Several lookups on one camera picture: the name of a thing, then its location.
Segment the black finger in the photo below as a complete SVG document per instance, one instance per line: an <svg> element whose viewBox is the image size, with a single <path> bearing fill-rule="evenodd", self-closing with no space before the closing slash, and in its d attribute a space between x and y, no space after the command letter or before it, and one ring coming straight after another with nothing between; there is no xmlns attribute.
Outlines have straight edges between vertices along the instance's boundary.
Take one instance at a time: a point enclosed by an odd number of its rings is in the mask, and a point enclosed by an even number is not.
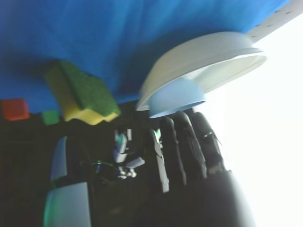
<svg viewBox="0 0 303 227"><path fill-rule="evenodd" d="M187 182L206 178L205 159L188 116L177 112L174 122Z"/></svg>
<svg viewBox="0 0 303 227"><path fill-rule="evenodd" d="M173 190L186 185L186 174L183 169L173 120L168 117L163 118L160 122L160 131L169 189Z"/></svg>
<svg viewBox="0 0 303 227"><path fill-rule="evenodd" d="M196 137L205 157L208 172L225 170L218 139L205 116L199 112L195 113L192 122Z"/></svg>
<svg viewBox="0 0 303 227"><path fill-rule="evenodd" d="M160 144L156 140L154 130L150 130L147 134L144 159L147 180L152 195L168 191L168 180L161 156Z"/></svg>

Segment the bright white light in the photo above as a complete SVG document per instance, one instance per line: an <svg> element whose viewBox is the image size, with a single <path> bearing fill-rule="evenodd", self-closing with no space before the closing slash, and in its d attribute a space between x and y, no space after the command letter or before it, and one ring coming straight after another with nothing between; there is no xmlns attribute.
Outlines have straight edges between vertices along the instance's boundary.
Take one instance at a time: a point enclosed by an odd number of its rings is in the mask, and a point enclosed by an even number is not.
<svg viewBox="0 0 303 227"><path fill-rule="evenodd" d="M258 227L303 227L303 16L260 40L268 61L196 108L223 144Z"/></svg>

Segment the yellow sponge layer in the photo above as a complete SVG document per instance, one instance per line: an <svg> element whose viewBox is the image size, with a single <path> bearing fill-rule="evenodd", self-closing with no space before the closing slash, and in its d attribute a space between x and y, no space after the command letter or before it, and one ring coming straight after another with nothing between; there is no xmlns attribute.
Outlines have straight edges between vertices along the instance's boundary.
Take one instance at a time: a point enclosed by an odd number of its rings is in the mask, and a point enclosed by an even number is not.
<svg viewBox="0 0 303 227"><path fill-rule="evenodd" d="M89 76L87 79L82 78L82 83L84 81L89 82ZM45 79L48 85L51 87L52 92L59 103L61 111L63 113L63 117L65 121L70 121L71 119L79 119L87 124L96 125L101 121L111 121L116 118L120 114L120 110L117 107L116 103L113 105L114 99L110 100L111 105L114 106L112 112L108 112L108 106L104 106L107 108L107 115L102 115L101 113L97 113L92 106L87 105L88 107L83 107L79 104L79 94L77 94L77 89L71 85L71 81L69 78L64 75L64 71L60 64L55 65L51 68L45 75ZM102 105L106 105L107 102L100 102Z"/></svg>

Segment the green block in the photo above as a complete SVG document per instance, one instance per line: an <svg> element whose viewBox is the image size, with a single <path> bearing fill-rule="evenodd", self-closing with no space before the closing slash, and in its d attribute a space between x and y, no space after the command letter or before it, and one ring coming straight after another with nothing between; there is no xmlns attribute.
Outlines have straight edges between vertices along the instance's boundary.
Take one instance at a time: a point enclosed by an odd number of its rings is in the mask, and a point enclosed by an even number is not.
<svg viewBox="0 0 303 227"><path fill-rule="evenodd" d="M60 117L56 110L48 110L41 113L43 122L46 125L57 124L60 121Z"/></svg>

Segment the green and yellow sponge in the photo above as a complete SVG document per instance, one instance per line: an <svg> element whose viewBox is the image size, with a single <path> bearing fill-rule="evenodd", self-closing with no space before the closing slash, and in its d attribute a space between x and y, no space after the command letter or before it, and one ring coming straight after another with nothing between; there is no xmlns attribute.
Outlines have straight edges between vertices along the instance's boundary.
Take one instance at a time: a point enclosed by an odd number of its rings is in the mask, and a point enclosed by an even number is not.
<svg viewBox="0 0 303 227"><path fill-rule="evenodd" d="M106 85L67 61L59 61L45 75L65 121L79 119L95 125L121 114Z"/></svg>

